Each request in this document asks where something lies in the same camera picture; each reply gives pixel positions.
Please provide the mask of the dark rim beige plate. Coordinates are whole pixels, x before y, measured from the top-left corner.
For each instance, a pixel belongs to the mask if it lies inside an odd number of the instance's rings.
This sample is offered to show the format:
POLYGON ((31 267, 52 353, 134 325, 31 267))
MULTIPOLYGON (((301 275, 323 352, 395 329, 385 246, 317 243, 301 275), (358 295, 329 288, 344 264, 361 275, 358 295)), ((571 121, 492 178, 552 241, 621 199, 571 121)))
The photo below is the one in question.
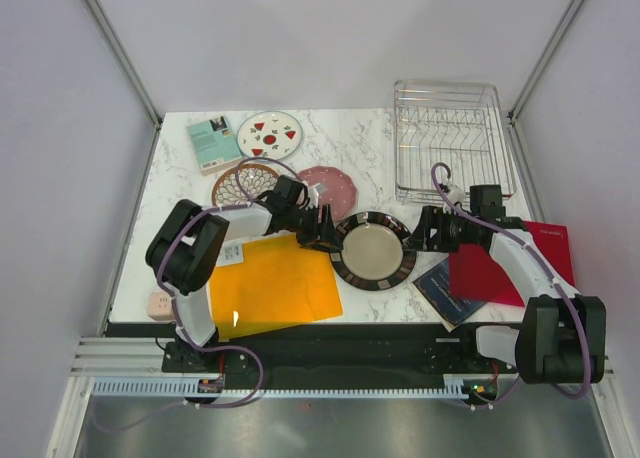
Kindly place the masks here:
POLYGON ((401 238, 409 230, 397 218, 376 211, 356 213, 338 223, 336 232, 342 250, 330 254, 331 265, 350 286, 384 291, 411 275, 417 252, 402 249, 401 238))

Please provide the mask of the metal wire dish rack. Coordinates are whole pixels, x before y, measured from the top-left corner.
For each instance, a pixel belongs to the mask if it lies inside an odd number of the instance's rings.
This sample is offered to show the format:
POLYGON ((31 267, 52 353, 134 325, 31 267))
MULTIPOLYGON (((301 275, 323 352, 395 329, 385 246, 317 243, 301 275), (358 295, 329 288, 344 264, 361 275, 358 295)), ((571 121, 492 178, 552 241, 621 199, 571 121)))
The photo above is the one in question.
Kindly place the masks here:
POLYGON ((452 181, 499 185, 505 200, 516 192, 501 105, 492 84, 405 79, 394 83, 395 195, 415 204, 441 203, 431 167, 443 162, 452 181))

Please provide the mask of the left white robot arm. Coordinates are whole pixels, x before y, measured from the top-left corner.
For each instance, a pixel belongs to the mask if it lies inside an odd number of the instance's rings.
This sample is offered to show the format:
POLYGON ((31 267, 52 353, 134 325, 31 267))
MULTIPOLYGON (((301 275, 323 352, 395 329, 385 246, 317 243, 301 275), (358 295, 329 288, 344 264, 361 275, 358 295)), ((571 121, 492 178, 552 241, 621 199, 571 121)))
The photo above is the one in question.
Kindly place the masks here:
POLYGON ((331 206, 319 205, 315 192, 287 176, 280 176, 272 189, 247 203, 203 208, 182 199, 156 233, 145 262, 170 297, 176 334, 187 344, 185 360, 196 370, 211 370, 220 356, 218 345, 211 341, 216 325, 205 285, 223 246, 230 240, 281 231, 294 233, 298 245, 305 249, 342 250, 331 206))

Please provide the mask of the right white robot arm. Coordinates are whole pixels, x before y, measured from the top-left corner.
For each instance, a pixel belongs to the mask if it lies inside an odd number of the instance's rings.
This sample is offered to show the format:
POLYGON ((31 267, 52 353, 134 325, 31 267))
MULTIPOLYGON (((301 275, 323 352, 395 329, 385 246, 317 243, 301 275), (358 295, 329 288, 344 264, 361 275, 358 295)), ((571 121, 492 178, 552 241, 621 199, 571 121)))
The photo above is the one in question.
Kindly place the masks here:
POLYGON ((467 370, 483 370, 493 359, 516 368, 527 384, 579 384, 604 376, 606 308, 600 298, 581 294, 551 265, 522 219, 509 217, 498 185, 470 189, 470 208, 456 202, 459 188, 439 188, 444 204, 423 207, 404 248, 453 254, 476 246, 509 278, 525 305, 519 327, 484 325, 458 346, 467 370))

